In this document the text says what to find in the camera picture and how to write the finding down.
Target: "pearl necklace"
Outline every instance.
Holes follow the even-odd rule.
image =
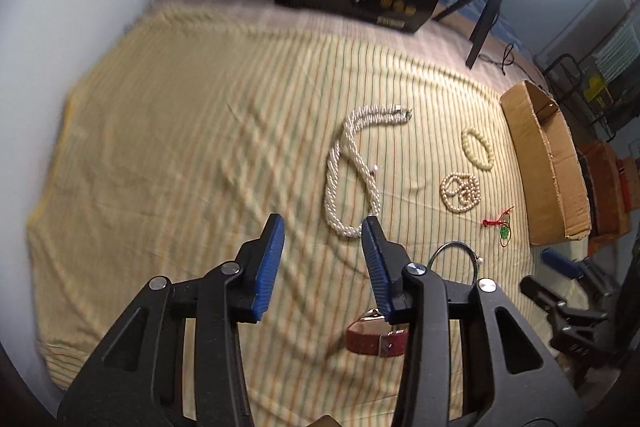
[[[362,177],[369,195],[371,212],[369,216],[380,215],[380,192],[376,187],[374,175],[377,167],[369,169],[356,146],[355,135],[365,127],[372,125],[400,125],[411,120],[411,110],[399,105],[366,105],[354,110],[344,121],[342,135],[334,142],[327,158],[326,187],[324,189],[324,215],[328,225],[344,237],[360,237],[362,225],[349,227],[337,216],[335,198],[338,190],[338,163],[340,154],[345,149],[347,156],[353,161],[358,174]]]
[[[452,190],[449,187],[453,182],[456,182],[458,186]],[[460,206],[453,206],[449,201],[449,198],[456,196],[460,200]],[[480,182],[478,177],[465,172],[452,172],[440,184],[440,197],[450,212],[454,214],[468,212],[476,204],[480,203]]]
[[[469,136],[476,138],[480,142],[482,148],[484,148],[484,151],[486,152],[486,162],[479,160],[471,152],[471,147],[469,147]],[[492,149],[489,140],[482,136],[480,132],[473,127],[468,127],[462,132],[462,150],[465,152],[466,159],[481,171],[490,171],[494,168],[494,150]]]

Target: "white pearl necklace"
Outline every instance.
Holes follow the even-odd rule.
[[[344,237],[360,237],[362,235],[362,225],[349,227],[338,219],[335,206],[335,198],[338,190],[338,163],[340,153],[346,149],[346,154],[353,161],[367,187],[371,212],[369,216],[380,215],[380,193],[376,187],[374,175],[377,166],[369,169],[362,156],[358,152],[355,142],[355,135],[372,125],[400,125],[411,120],[411,110],[402,108],[399,105],[366,105],[351,112],[344,121],[342,135],[334,142],[329,151],[327,159],[326,187],[324,189],[324,215],[329,226]]]
[[[457,187],[450,189],[453,182]],[[458,197],[460,206],[453,206],[449,198]],[[480,203],[480,181],[477,176],[466,172],[452,172],[440,184],[440,197],[444,205],[454,214],[468,212]]]
[[[471,152],[469,146],[469,136],[473,136],[479,142],[484,151],[486,152],[486,162],[476,158]],[[468,159],[472,165],[478,167],[481,171],[490,171],[494,168],[495,156],[494,149],[491,147],[489,140],[480,134],[480,132],[473,127],[468,127],[462,132],[462,150],[465,152],[466,159]]]

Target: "blue gripper pad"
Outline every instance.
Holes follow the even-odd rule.
[[[367,217],[362,222],[362,251],[367,262],[367,270],[378,311],[389,321],[394,310],[391,300],[391,280],[386,271],[380,244],[385,240],[385,237],[382,235],[382,229],[378,230],[380,228],[378,220],[374,221],[374,219]]]
[[[562,256],[553,248],[543,250],[540,257],[542,258],[542,263],[560,275],[567,277],[567,279],[578,279],[582,275],[582,270],[577,263]]]
[[[242,267],[242,280],[229,298],[237,322],[256,323],[267,311],[284,248],[284,232],[282,216],[271,214],[260,238],[240,248],[236,263]]]

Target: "red leather strap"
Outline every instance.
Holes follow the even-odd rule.
[[[382,315],[371,311],[349,325],[344,339],[352,353],[386,358],[404,355],[408,334],[406,327],[393,331]]]

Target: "silver screw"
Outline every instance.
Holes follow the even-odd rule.
[[[165,277],[154,277],[149,281],[149,288],[152,290],[161,290],[166,287],[166,278]]]
[[[222,273],[225,275],[235,275],[240,271],[240,265],[231,261],[222,265]]]
[[[406,266],[406,270],[411,275],[424,275],[427,272],[426,267],[423,264],[419,263],[409,263]]]
[[[481,279],[478,281],[478,287],[487,293],[495,292],[497,286],[495,285],[495,281],[493,279]]]

